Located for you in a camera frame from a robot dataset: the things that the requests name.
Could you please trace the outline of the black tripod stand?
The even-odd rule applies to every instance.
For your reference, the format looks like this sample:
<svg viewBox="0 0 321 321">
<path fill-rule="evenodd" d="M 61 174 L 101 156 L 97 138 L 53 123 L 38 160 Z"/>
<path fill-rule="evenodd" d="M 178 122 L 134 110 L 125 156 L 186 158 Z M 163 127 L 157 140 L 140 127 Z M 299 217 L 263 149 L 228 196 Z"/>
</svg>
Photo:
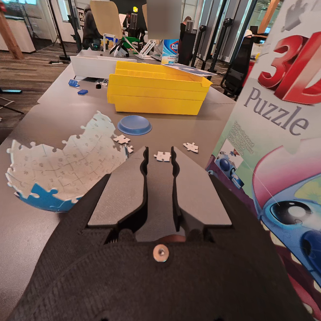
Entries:
<svg viewBox="0 0 321 321">
<path fill-rule="evenodd" d="M 59 30 L 58 22 L 57 22 L 57 19 L 56 19 L 55 11 L 54 11 L 54 8 L 53 8 L 51 0 L 48 0 L 48 3 L 49 3 L 50 11 L 51 11 L 51 14 L 52 14 L 52 17 L 53 17 L 54 25 L 55 25 L 55 28 L 56 28 L 56 31 L 57 31 L 57 35 L 58 35 L 58 38 L 59 38 L 59 41 L 60 41 L 60 45 L 61 45 L 62 50 L 63 50 L 63 56 L 60 56 L 59 58 L 62 61 L 70 62 L 71 59 L 70 59 L 70 56 L 68 56 L 67 53 L 66 53 L 65 45 L 64 45 L 63 40 L 62 40 L 62 36 L 61 36 L 60 30 Z"/>
</svg>

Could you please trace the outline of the blue round plastic stand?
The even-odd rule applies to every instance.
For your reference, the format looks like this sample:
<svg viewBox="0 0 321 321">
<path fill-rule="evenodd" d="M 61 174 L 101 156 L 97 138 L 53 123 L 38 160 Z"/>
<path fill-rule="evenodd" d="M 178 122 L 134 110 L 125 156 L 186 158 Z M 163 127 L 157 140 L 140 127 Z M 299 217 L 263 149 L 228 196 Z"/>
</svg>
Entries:
<svg viewBox="0 0 321 321">
<path fill-rule="evenodd" d="M 118 122 L 118 130 L 127 135 L 144 135 L 152 130 L 148 119 L 139 115 L 129 115 Z"/>
</svg>

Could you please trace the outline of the blue white printed sheet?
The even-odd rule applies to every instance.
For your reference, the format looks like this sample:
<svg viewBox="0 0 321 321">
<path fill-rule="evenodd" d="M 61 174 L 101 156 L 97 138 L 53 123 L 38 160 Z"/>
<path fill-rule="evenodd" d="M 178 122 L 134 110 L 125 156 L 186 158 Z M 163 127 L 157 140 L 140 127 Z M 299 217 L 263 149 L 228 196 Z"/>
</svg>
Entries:
<svg viewBox="0 0 321 321">
<path fill-rule="evenodd" d="M 195 67 L 191 67 L 191 66 L 186 66 L 183 64 L 179 64 L 179 63 L 167 63 L 167 64 L 162 64 L 163 66 L 167 66 L 169 68 L 175 69 L 175 70 L 179 70 L 179 71 L 183 71 L 192 75 L 196 75 L 199 77 L 212 77 L 217 75 L 216 73 L 211 73 L 209 71 L 205 71 L 205 70 L 200 70 L 197 69 Z"/>
</svg>

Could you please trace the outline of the row of grey partition panels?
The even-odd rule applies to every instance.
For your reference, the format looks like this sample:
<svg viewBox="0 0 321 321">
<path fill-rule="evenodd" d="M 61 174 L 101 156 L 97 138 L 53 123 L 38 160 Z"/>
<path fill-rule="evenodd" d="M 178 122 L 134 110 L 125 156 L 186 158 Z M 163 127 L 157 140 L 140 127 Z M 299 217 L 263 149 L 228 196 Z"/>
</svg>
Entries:
<svg viewBox="0 0 321 321">
<path fill-rule="evenodd" d="M 232 63 L 239 51 L 254 12 L 256 0 L 211 0 L 202 2 L 191 66 L 201 61 Z"/>
</svg>

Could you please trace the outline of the black red office chair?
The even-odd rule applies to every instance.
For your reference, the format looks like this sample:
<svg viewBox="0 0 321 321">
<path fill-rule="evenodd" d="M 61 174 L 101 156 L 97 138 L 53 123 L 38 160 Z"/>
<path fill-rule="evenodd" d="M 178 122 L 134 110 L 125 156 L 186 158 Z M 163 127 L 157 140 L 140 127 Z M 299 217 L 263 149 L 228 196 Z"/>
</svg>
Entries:
<svg viewBox="0 0 321 321">
<path fill-rule="evenodd" d="M 234 97 L 235 100 L 238 98 L 249 73 L 249 67 L 250 61 L 245 63 L 233 62 L 228 67 L 220 84 L 224 95 Z"/>
</svg>

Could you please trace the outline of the tan rounded panel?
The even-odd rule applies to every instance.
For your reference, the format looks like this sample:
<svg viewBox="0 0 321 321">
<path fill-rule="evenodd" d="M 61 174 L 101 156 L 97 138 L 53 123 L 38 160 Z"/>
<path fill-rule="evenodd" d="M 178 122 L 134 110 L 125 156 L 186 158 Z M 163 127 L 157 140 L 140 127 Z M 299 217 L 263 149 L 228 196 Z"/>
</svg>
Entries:
<svg viewBox="0 0 321 321">
<path fill-rule="evenodd" d="M 98 32 L 121 39 L 123 33 L 116 4 L 112 1 L 94 0 L 90 1 L 90 7 Z"/>
</svg>

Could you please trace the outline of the disinfecting wipes canister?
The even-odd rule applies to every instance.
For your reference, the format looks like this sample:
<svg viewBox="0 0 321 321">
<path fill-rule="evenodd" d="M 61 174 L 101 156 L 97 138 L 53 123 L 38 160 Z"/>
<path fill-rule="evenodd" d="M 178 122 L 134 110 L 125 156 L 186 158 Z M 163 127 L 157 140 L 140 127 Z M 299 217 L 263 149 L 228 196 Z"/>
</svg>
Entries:
<svg viewBox="0 0 321 321">
<path fill-rule="evenodd" d="M 179 39 L 164 39 L 161 64 L 175 64 L 179 47 Z"/>
</svg>

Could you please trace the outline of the partly built puzzle ball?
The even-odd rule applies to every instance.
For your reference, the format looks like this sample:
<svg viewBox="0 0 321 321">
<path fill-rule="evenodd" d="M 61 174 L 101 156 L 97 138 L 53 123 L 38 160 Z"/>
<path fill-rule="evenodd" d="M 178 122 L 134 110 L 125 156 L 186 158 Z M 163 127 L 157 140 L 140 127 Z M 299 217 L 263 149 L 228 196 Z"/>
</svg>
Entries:
<svg viewBox="0 0 321 321">
<path fill-rule="evenodd" d="M 7 149 L 11 165 L 6 172 L 15 195 L 35 208 L 68 212 L 99 180 L 128 159 L 126 146 L 113 138 L 111 119 L 97 111 L 83 133 L 71 135 L 63 149 L 45 144 L 21 145 L 17 140 Z"/>
</svg>

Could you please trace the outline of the cartoon print puzzle box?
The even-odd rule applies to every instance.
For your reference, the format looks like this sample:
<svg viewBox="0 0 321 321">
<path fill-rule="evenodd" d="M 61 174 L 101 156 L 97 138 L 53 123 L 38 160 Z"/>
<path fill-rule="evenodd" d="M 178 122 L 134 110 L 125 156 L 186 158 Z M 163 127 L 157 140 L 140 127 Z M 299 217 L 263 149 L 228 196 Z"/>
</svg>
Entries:
<svg viewBox="0 0 321 321">
<path fill-rule="evenodd" d="M 320 1 L 284 1 L 213 151 L 320 288 Z"/>
</svg>

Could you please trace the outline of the white plastic tray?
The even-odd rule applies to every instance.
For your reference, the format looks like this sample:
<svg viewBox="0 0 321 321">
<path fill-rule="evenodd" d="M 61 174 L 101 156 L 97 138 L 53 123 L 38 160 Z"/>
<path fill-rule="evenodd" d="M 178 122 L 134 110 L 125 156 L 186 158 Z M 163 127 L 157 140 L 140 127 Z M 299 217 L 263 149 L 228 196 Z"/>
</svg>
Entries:
<svg viewBox="0 0 321 321">
<path fill-rule="evenodd" d="M 137 62 L 136 59 L 115 58 L 103 54 L 89 55 L 94 51 L 82 50 L 77 56 L 70 57 L 75 76 L 108 79 L 115 74 L 118 61 Z"/>
</svg>

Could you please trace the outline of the white cabinet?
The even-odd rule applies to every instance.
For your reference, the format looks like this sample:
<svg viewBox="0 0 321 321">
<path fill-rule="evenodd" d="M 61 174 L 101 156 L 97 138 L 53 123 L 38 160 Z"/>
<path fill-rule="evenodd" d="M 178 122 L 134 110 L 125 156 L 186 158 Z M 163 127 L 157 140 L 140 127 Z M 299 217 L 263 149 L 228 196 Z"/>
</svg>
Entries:
<svg viewBox="0 0 321 321">
<path fill-rule="evenodd" d="M 18 43 L 19 48 L 23 53 L 32 53 L 36 49 L 28 32 L 27 26 L 24 20 L 11 19 L 6 16 L 6 20 L 9 24 L 11 31 Z"/>
</svg>

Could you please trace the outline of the plain wooden post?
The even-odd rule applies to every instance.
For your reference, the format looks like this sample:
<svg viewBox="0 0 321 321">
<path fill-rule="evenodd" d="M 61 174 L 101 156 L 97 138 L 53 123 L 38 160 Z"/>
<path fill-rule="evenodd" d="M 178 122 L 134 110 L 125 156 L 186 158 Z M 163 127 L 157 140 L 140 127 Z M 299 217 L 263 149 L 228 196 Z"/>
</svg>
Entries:
<svg viewBox="0 0 321 321">
<path fill-rule="evenodd" d="M 266 28 L 268 27 L 271 18 L 279 4 L 279 0 L 271 0 L 269 5 L 267 6 L 267 11 L 262 19 L 262 22 L 258 28 L 258 34 L 265 33 Z"/>
</svg>

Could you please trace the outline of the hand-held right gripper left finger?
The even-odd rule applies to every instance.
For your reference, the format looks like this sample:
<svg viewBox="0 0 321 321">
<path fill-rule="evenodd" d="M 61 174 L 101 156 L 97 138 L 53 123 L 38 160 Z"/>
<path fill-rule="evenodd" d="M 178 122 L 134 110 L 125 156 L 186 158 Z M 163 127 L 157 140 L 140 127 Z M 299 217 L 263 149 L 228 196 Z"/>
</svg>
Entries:
<svg viewBox="0 0 321 321">
<path fill-rule="evenodd" d="M 89 228 L 138 231 L 148 216 L 149 148 L 142 147 L 111 174 L 88 222 Z"/>
</svg>

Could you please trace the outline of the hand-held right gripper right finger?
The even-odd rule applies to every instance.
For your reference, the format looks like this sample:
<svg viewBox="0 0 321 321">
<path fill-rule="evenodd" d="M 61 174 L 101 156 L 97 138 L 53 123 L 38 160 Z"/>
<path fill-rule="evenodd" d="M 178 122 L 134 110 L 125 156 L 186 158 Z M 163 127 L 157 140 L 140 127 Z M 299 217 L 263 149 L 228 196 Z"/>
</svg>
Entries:
<svg viewBox="0 0 321 321">
<path fill-rule="evenodd" d="M 209 174 L 172 146 L 172 206 L 176 231 L 229 228 L 231 219 Z"/>
</svg>

